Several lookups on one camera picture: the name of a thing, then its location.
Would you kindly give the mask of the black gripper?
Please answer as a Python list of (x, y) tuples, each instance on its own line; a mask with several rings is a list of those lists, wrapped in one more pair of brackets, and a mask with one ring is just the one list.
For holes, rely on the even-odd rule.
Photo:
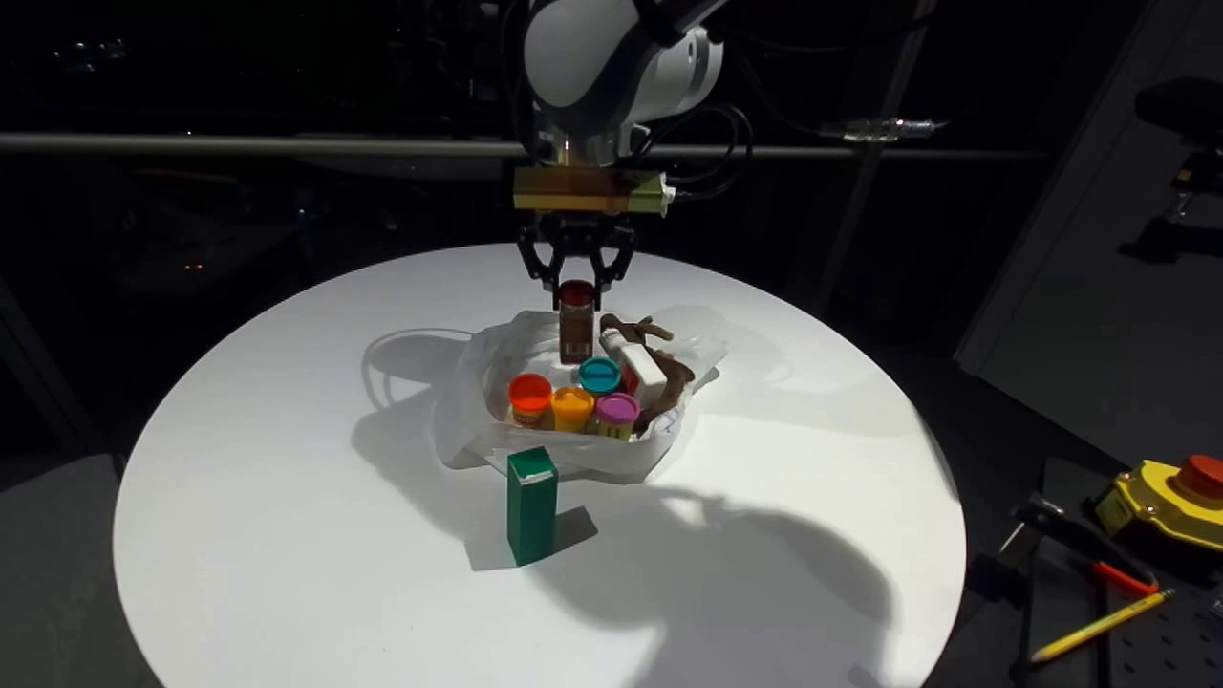
[(635, 260), (635, 231), (603, 213), (538, 213), (521, 225), (521, 260), (534, 281), (551, 310), (557, 310), (557, 275), (566, 260), (587, 260), (595, 298), (607, 298), (626, 281)]

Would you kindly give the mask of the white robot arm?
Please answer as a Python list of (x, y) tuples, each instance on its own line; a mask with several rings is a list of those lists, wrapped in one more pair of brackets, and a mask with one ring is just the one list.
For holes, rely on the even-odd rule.
[(696, 111), (719, 84), (723, 41), (706, 21), (725, 0), (533, 0), (521, 67), (533, 95), (533, 166), (514, 171), (529, 217), (521, 258), (561, 304), (571, 260), (591, 296), (626, 275), (635, 217), (665, 217), (675, 184), (635, 166), (635, 139)]

